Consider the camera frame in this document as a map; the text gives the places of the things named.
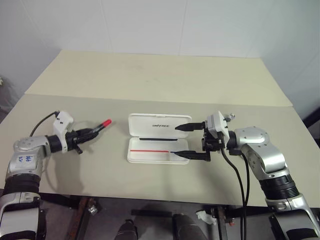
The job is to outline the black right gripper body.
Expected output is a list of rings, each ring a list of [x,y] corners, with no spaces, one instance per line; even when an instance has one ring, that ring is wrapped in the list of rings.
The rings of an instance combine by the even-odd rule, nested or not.
[[[226,147],[223,133],[217,132],[217,137],[213,136],[210,131],[205,128],[203,138],[201,139],[202,150],[205,152],[204,160],[211,161],[211,152],[217,152]]]

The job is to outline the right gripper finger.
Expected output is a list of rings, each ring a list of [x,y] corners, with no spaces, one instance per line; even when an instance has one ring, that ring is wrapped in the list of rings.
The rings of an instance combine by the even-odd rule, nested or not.
[[[211,156],[209,152],[196,152],[193,150],[182,150],[182,151],[172,151],[173,154],[188,159],[188,160],[200,160],[200,161],[211,161]]]
[[[206,128],[206,123],[202,122],[189,122],[185,124],[181,124],[175,127],[175,130],[182,132],[193,132],[197,130],[203,130]]]

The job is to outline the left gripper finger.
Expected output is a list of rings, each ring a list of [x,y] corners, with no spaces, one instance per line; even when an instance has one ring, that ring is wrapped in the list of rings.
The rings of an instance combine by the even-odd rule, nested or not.
[[[84,136],[94,136],[96,137],[99,133],[95,131],[93,128],[82,128],[75,131],[78,137]]]
[[[83,144],[85,142],[88,142],[98,136],[98,133],[87,133],[84,135],[79,135],[75,138],[75,144]]]

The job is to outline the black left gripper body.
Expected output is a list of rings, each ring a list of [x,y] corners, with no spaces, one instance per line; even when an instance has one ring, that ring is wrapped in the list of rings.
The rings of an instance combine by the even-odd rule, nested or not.
[[[83,150],[78,146],[77,143],[78,133],[74,130],[67,132],[65,135],[65,141],[67,144],[67,151],[76,151],[78,154],[82,154]]]

